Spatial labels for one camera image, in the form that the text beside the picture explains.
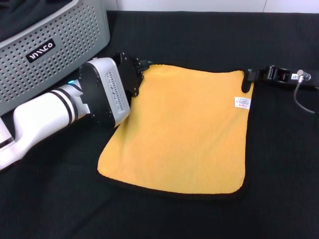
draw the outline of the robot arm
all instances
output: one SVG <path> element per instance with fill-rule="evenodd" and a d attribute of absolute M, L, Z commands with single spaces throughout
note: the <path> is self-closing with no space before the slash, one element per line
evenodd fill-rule
<path fill-rule="evenodd" d="M 136 65 L 141 64 L 127 59 L 123 53 L 117 63 L 111 58 L 85 63 L 80 67 L 79 80 L 70 81 L 15 109 L 15 139 L 0 119 L 0 170 L 85 115 L 91 115 L 104 126 L 118 126 L 130 113 L 127 95 L 138 95 L 143 70 L 148 67 L 136 68 Z"/>

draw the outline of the cable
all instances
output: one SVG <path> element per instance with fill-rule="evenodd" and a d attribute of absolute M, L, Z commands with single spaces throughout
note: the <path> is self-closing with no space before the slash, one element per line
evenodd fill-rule
<path fill-rule="evenodd" d="M 309 112 L 309 113 L 311 113 L 311 114 L 315 114 L 314 111 L 311 111 L 311 110 L 307 109 L 306 107 L 302 106 L 302 105 L 298 102 L 298 100 L 297 100 L 297 92 L 298 92 L 298 90 L 299 90 L 299 87 L 300 87 L 301 82 L 302 82 L 302 80 L 298 82 L 297 87 L 296 87 L 296 89 L 295 89 L 295 92 L 294 92 L 294 101 L 295 101 L 295 103 L 296 103 L 301 109 L 303 109 L 303 110 L 305 110 L 305 111 L 307 111 L 307 112 Z"/>

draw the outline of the perforated basket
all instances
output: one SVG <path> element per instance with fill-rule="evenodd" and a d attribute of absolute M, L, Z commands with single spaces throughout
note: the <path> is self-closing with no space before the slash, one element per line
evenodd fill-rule
<path fill-rule="evenodd" d="M 40 94 L 109 42 L 103 0 L 74 0 L 0 43 L 0 116 Z"/>

